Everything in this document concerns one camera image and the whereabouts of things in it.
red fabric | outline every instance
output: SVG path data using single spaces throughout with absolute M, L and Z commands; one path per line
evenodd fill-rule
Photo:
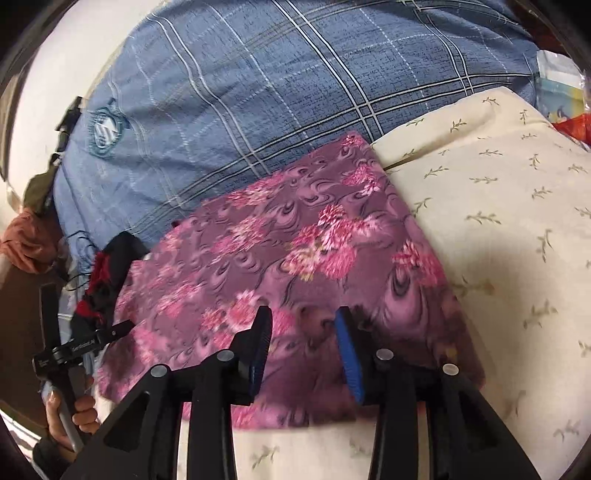
M 103 318 L 102 313 L 98 312 L 94 305 L 91 305 L 89 299 L 91 295 L 94 295 L 110 281 L 109 255 L 106 255 L 104 252 L 98 252 L 95 256 L 95 266 L 90 274 L 88 288 L 86 289 L 84 298 L 82 298 L 76 306 L 76 313 L 87 319 L 94 320 L 97 324 L 104 325 L 105 319 Z
M 559 132 L 570 135 L 587 145 L 591 145 L 591 114 L 584 113 L 583 115 L 569 118 L 567 121 L 559 124 L 552 124 Z
M 57 259 L 60 238 L 59 227 L 51 216 L 40 218 L 25 208 L 4 232 L 0 253 L 20 270 L 42 274 L 51 270 Z

purple floral fabric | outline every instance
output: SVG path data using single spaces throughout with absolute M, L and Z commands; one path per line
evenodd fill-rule
M 333 319 L 347 305 L 379 346 L 407 361 L 482 367 L 441 264 L 375 158 L 353 132 L 281 172 L 204 202 L 135 262 L 105 353 L 99 392 L 121 398 L 156 363 L 189 367 L 229 345 L 259 305 L 273 312 L 261 392 L 235 427 L 354 419 Z

bed sheet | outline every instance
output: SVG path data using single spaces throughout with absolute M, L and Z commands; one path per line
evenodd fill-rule
M 149 247 L 208 197 L 357 129 L 368 141 L 505 85 L 533 103 L 537 47 L 505 0 L 173 0 L 130 33 L 56 177 L 66 235 Z M 92 255 L 70 238 L 86 268 Z
M 504 88 L 373 148 L 469 318 L 485 397 L 559 479 L 591 434 L 591 155 Z

embroidered logo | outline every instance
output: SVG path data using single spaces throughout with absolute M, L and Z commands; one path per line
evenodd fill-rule
M 97 157 L 105 157 L 119 143 L 124 130 L 130 128 L 129 121 L 117 107 L 114 98 L 107 106 L 90 114 L 90 152 Z

cream pillow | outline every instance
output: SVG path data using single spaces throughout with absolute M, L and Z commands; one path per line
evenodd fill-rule
M 471 321 L 484 395 L 557 480 L 591 433 L 591 156 L 504 87 L 373 148 Z

